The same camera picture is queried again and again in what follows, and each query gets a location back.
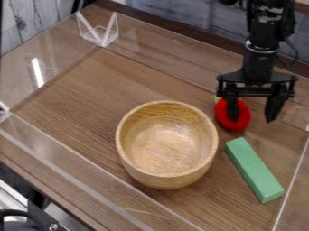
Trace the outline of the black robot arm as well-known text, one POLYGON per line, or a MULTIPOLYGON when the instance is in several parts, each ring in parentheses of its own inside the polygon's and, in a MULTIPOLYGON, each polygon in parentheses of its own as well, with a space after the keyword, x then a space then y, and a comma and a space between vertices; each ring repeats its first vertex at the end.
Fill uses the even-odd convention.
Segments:
POLYGON ((216 95, 227 100, 227 115, 238 121, 240 97, 264 97, 264 118, 278 118, 285 102, 294 97, 298 77, 274 71, 279 43, 294 34, 294 0, 218 0, 222 5, 239 4, 246 11, 247 39, 240 68, 216 77, 216 95))

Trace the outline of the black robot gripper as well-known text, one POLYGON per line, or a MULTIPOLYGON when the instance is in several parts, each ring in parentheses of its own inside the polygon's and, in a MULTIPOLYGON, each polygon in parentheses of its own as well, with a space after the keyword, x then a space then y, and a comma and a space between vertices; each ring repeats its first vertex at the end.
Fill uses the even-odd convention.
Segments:
POLYGON ((266 97, 264 117, 270 123, 278 118, 285 101, 294 97, 298 78, 274 71, 278 49, 260 50, 246 45, 240 69, 216 77, 216 96, 227 100, 228 119, 238 121, 238 97, 266 97))

